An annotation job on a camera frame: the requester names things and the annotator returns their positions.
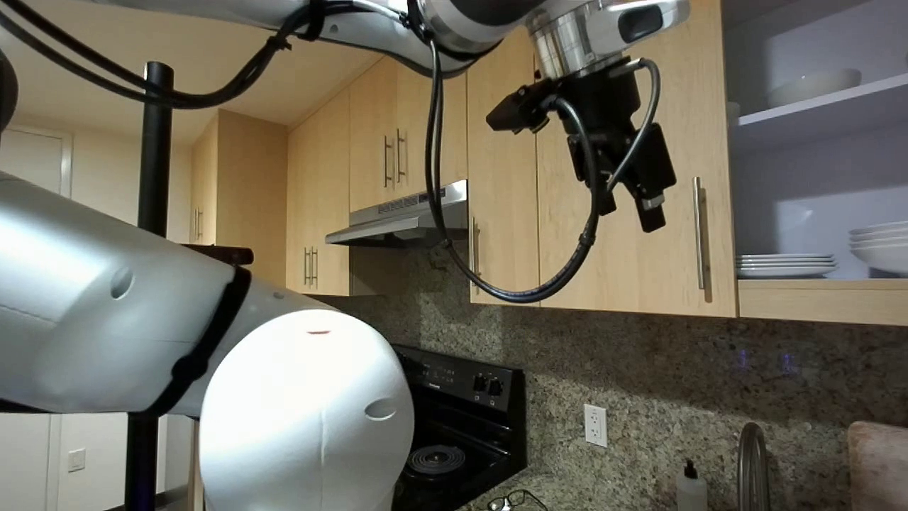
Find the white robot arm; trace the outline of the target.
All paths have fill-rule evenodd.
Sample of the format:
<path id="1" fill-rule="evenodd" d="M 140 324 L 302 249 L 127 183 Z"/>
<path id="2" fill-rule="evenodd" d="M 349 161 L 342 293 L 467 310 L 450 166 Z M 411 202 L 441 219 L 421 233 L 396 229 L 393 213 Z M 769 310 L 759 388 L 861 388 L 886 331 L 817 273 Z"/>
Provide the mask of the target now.
<path id="1" fill-rule="evenodd" d="M 515 24 L 569 84 L 688 19 L 688 0 L 116 0 L 293 27 L 461 73 Z M 213 511 L 393 511 L 414 402 L 390 339 L 190 247 L 0 176 L 0 396 L 188 413 Z"/>

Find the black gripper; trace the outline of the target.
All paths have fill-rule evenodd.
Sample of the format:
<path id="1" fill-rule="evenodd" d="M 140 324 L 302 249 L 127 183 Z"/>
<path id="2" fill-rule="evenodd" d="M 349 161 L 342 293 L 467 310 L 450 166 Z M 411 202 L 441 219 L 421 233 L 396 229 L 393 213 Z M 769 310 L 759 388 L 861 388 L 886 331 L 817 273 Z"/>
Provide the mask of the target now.
<path id="1" fill-rule="evenodd" d="M 677 183 L 665 131 L 657 122 L 661 71 L 652 58 L 618 58 L 603 71 L 560 80 L 564 108 L 556 112 L 569 132 L 576 179 L 591 189 L 594 209 L 618 209 L 616 187 L 634 197 L 640 226 L 661 229 L 665 189 Z"/>

